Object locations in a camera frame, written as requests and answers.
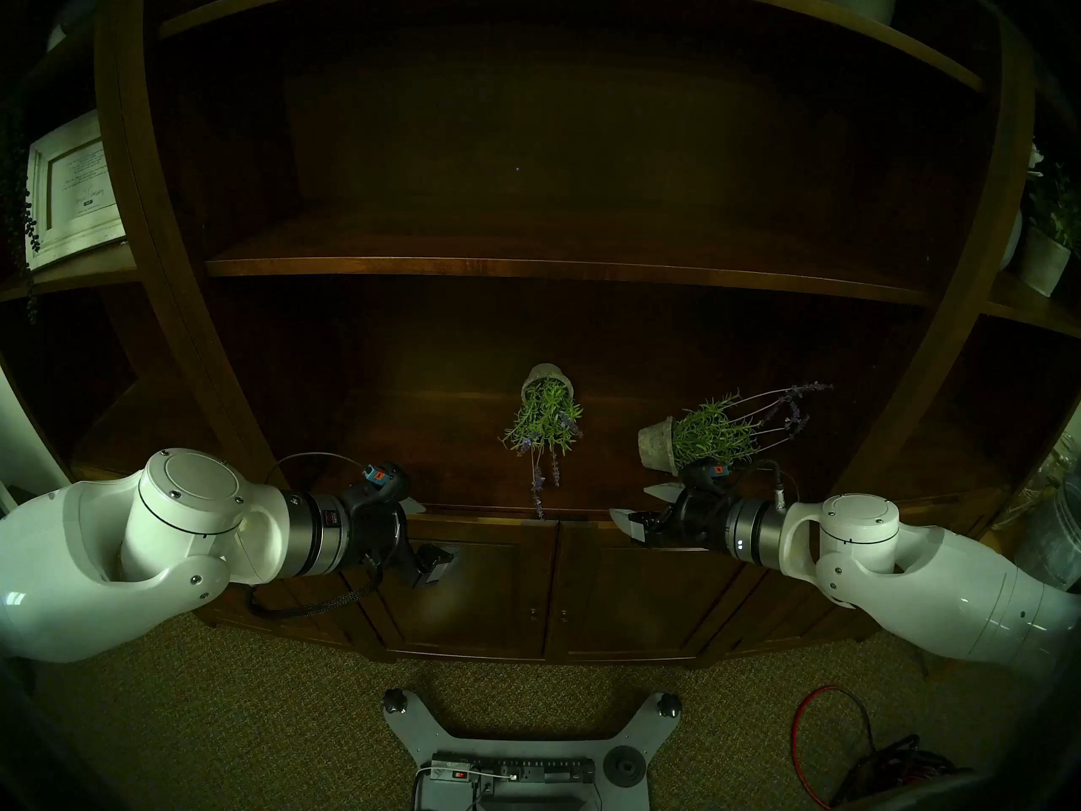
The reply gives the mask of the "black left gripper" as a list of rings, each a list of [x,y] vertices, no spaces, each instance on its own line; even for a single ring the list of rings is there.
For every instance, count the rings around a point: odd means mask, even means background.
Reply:
[[[457,547],[421,544],[417,560],[410,546],[408,517],[424,515],[427,508],[417,500],[408,498],[408,474],[393,463],[368,465],[363,473],[362,478],[341,494],[349,519],[341,568],[363,566],[369,573],[368,585],[348,595],[368,596],[376,591],[387,569],[392,569],[411,589],[435,586],[454,563]]]

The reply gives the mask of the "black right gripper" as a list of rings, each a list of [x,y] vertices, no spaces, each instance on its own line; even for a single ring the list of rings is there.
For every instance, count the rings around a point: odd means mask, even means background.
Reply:
[[[648,486],[652,498],[676,500],[670,508],[632,511],[611,508],[608,514],[620,533],[646,548],[664,548],[670,539],[685,546],[730,554],[726,543],[728,516],[737,498],[728,481],[731,466],[718,461],[688,465],[679,481]]]

